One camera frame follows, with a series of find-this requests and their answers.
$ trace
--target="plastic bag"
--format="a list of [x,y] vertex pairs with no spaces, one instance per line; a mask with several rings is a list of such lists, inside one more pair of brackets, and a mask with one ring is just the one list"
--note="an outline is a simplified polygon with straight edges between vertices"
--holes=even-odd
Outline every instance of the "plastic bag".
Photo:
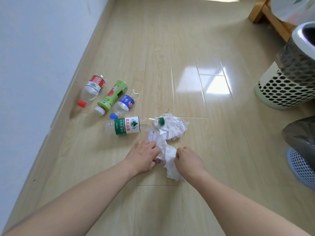
[[293,25],[315,21],[315,0],[271,0],[271,12]]
[[282,130],[282,136],[315,171],[315,116],[290,123]]

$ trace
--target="blue bottle cap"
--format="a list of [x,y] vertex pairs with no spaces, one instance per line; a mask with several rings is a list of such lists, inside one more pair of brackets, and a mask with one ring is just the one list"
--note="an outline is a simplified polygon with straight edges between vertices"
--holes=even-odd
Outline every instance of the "blue bottle cap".
[[117,116],[116,114],[114,114],[114,113],[112,113],[111,115],[109,115],[109,117],[110,117],[111,119],[118,119],[118,116]]

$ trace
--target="plastic bottle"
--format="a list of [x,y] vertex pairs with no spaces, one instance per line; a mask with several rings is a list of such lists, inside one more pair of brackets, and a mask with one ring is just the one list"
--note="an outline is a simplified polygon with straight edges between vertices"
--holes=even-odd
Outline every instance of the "plastic bottle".
[[128,117],[105,121],[105,129],[116,135],[147,131],[163,126],[164,118]]
[[109,116],[111,119],[122,118],[131,109],[135,102],[139,99],[139,93],[134,89],[130,94],[125,94],[117,103],[113,106],[113,113]]
[[123,95],[127,89],[127,84],[122,80],[118,80],[106,97],[97,102],[98,106],[95,108],[95,112],[99,115],[104,115],[105,112],[108,112],[112,108],[116,100]]
[[86,86],[84,86],[82,89],[80,100],[77,102],[77,104],[80,107],[85,108],[88,103],[92,102],[93,99],[97,97],[97,95],[105,86],[105,83],[106,80],[102,75],[93,75]]

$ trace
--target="black plastic bag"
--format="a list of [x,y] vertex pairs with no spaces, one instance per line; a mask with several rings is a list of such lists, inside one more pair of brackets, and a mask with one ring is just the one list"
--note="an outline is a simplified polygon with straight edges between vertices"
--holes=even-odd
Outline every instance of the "black plastic bag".
[[282,130],[282,136],[315,172],[315,116],[290,123]]

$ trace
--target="blue label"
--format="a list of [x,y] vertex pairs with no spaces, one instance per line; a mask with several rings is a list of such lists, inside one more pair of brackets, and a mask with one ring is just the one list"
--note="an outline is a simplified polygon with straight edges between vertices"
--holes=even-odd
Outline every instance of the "blue label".
[[128,109],[131,109],[131,107],[135,104],[134,100],[128,95],[124,95],[119,102],[124,103]]

